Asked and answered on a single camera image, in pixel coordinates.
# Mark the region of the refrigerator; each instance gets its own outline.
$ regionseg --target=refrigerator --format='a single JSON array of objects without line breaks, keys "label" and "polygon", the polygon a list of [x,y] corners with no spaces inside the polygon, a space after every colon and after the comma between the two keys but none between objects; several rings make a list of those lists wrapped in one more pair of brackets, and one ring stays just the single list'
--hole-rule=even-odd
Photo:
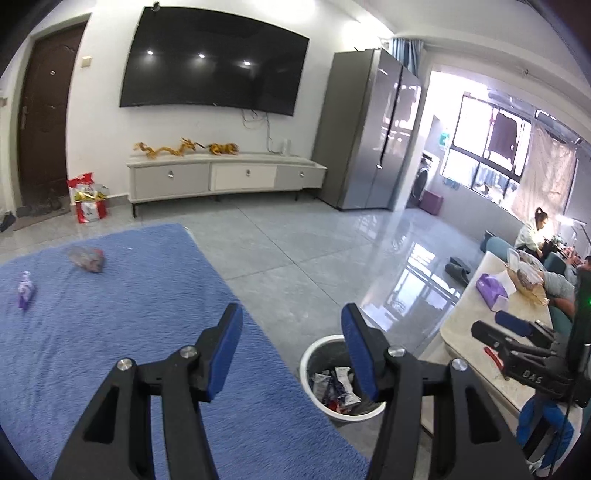
[{"label": "refrigerator", "polygon": [[321,200],[392,208],[420,96],[419,79],[383,49],[335,54],[312,153],[327,167]]}]

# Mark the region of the woman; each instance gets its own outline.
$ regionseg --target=woman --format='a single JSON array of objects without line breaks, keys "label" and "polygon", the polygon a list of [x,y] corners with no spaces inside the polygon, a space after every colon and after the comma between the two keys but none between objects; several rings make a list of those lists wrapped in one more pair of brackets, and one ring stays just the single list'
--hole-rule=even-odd
[{"label": "woman", "polygon": [[524,250],[541,260],[542,250],[540,248],[544,243],[544,232],[542,230],[546,223],[548,223],[548,214],[540,207],[536,208],[534,219],[525,223],[519,230],[519,235],[515,240],[515,248]]}]

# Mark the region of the white cabinet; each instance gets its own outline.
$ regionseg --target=white cabinet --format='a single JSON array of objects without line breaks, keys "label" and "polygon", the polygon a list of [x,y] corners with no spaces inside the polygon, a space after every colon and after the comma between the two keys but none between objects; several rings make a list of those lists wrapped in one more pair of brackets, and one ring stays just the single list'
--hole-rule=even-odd
[{"label": "white cabinet", "polygon": [[135,168],[135,198],[164,199],[206,192],[209,169],[208,163]]},{"label": "white cabinet", "polygon": [[301,157],[271,154],[162,156],[130,159],[129,201],[221,193],[319,189],[326,167]]},{"label": "white cabinet", "polygon": [[277,166],[261,164],[214,164],[210,190],[272,190]]},{"label": "white cabinet", "polygon": [[280,165],[275,176],[275,190],[319,189],[325,173],[325,168],[315,165]]}]

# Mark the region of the curtain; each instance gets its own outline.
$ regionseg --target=curtain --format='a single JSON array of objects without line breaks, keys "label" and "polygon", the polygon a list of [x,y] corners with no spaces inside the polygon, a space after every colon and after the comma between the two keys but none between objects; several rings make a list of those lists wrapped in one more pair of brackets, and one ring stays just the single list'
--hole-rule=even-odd
[{"label": "curtain", "polygon": [[418,77],[418,62],[424,42],[409,38],[395,38],[392,42],[392,56],[408,68],[414,76]]},{"label": "curtain", "polygon": [[560,227],[556,215],[564,212],[576,166],[576,146],[563,144],[533,125],[530,155],[511,210],[522,222],[533,218],[536,208],[548,213],[554,232]]}]

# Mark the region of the black clamp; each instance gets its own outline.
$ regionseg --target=black clamp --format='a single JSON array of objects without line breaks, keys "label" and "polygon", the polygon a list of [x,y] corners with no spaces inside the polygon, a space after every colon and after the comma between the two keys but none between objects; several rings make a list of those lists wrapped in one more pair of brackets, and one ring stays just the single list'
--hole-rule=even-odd
[{"label": "black clamp", "polygon": [[464,360],[417,360],[369,328],[353,303],[343,308],[341,325],[359,385],[386,402],[368,479],[413,478],[423,396],[434,397],[430,479],[531,479],[505,420]]},{"label": "black clamp", "polygon": [[199,410],[223,388],[242,333],[231,303],[216,327],[166,360],[119,360],[91,399],[57,462],[52,480],[154,480],[150,397],[162,397],[171,480],[217,479]]}]

